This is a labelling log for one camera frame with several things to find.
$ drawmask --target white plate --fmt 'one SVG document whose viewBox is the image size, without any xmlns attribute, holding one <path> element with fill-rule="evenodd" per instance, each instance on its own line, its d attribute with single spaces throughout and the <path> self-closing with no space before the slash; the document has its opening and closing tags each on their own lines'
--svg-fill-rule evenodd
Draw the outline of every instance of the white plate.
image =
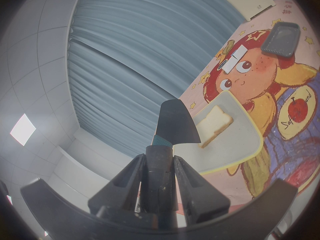
<svg viewBox="0 0 320 240">
<path fill-rule="evenodd" d="M 233 123 L 205 148 L 197 143 L 174 145 L 173 154 L 182 157 L 195 170 L 207 173 L 226 169 L 255 157 L 263 146 L 263 138 L 247 111 L 230 91 L 221 92 L 193 121 L 197 125 L 218 105 L 233 118 Z"/>
</svg>

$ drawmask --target black tray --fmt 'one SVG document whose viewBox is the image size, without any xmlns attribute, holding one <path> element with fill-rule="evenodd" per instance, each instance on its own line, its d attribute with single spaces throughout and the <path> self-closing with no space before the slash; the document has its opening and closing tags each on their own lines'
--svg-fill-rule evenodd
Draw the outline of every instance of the black tray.
<svg viewBox="0 0 320 240">
<path fill-rule="evenodd" d="M 291 57 L 297 47 L 300 27 L 292 22 L 277 22 L 261 46 L 266 53 Z"/>
</svg>

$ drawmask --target gray tray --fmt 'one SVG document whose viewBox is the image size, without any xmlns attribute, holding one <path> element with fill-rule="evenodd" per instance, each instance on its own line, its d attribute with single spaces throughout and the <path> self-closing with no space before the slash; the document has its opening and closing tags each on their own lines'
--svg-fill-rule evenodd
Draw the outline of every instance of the gray tray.
<svg viewBox="0 0 320 240">
<path fill-rule="evenodd" d="M 173 154 L 182 157 L 196 171 L 209 173 L 222 170 L 255 157 L 263 146 L 263 138 L 247 111 L 230 91 L 221 92 L 193 118 L 197 125 L 218 105 L 233 118 L 233 123 L 205 148 L 197 143 L 174 145 Z"/>
<path fill-rule="evenodd" d="M 300 27 L 292 22 L 277 22 L 261 46 L 266 53 L 291 57 L 297 47 Z"/>
</svg>

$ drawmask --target cartoon girl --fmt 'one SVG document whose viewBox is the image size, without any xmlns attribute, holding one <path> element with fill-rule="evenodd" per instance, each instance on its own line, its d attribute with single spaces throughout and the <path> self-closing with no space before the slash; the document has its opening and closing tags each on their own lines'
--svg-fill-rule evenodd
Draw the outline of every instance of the cartoon girl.
<svg viewBox="0 0 320 240">
<path fill-rule="evenodd" d="M 320 74 L 310 66 L 264 53 L 260 47 L 270 29 L 254 31 L 216 55 L 219 63 L 203 86 L 209 103 L 229 90 L 248 111 L 264 137 L 260 154 L 241 164 L 248 190 L 260 194 L 276 178 L 300 190 L 318 173 L 320 164 Z M 229 74 L 222 66 L 241 46 L 248 51 Z M 233 175 L 239 166 L 228 169 Z"/>
</svg>

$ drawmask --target ceiling light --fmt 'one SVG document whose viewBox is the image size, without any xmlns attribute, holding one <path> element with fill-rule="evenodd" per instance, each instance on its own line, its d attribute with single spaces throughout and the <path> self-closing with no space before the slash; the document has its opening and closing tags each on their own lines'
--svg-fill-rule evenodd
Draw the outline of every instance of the ceiling light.
<svg viewBox="0 0 320 240">
<path fill-rule="evenodd" d="M 23 116 L 11 130 L 10 134 L 22 146 L 24 146 L 35 130 L 36 128 L 33 126 L 32 122 L 30 122 L 26 114 L 23 114 Z"/>
<path fill-rule="evenodd" d="M 7 198 L 8 198 L 8 200 L 9 200 L 10 204 L 12 204 L 11 196 L 7 195 Z"/>
</svg>

